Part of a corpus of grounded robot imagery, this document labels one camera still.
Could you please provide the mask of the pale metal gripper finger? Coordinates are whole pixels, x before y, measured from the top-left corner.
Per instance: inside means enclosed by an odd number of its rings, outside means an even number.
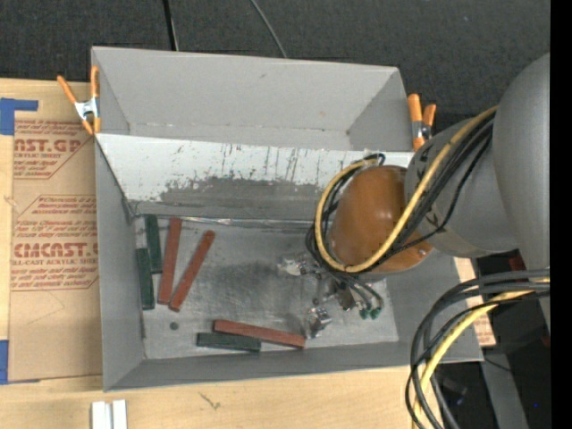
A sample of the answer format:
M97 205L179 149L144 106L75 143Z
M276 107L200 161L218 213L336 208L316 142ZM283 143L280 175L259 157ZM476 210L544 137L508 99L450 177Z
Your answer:
M306 259L282 259L277 268L280 272L290 276L310 275L314 272L314 267Z
M307 338L321 336L331 322L332 318L325 307L311 307L307 312Z

